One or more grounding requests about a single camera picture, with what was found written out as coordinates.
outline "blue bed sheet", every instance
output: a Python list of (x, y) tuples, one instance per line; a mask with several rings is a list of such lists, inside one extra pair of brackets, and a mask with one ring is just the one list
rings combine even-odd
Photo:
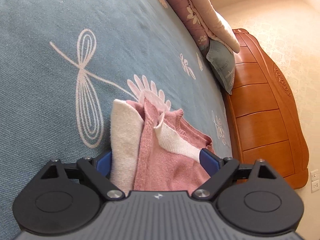
[(165, 0), (0, 0), (0, 239), (52, 156), (110, 150), (114, 99), (153, 97), (231, 156), (220, 87)]

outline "metal screw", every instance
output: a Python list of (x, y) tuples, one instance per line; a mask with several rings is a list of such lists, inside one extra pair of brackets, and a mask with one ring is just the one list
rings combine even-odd
[(113, 190), (108, 191), (107, 196), (109, 198), (120, 198), (120, 197), (122, 197), (122, 192), (120, 190), (113, 189)]
[(203, 197), (209, 197), (210, 196), (210, 192), (206, 189), (197, 189), (194, 194), (199, 197), (199, 198), (203, 198)]

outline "white wall socket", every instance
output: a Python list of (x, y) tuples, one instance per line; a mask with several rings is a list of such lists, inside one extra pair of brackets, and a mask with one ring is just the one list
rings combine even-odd
[(320, 181), (319, 179), (311, 182), (311, 192), (315, 192), (320, 189)]
[(319, 170), (314, 170), (310, 172), (311, 182), (316, 181), (319, 178)]

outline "wooden headboard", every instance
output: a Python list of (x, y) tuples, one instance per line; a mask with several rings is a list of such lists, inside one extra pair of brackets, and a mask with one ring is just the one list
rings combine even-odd
[(232, 95), (221, 90), (233, 157), (241, 163), (265, 159), (292, 188), (301, 188), (308, 181), (309, 152), (289, 84), (254, 36), (244, 29), (234, 33), (241, 50)]

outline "blue pillow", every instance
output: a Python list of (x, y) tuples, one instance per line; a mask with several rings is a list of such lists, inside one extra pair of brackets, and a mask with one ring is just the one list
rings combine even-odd
[(214, 75), (231, 95), (235, 81), (235, 56), (222, 43), (210, 39), (210, 49), (206, 56)]

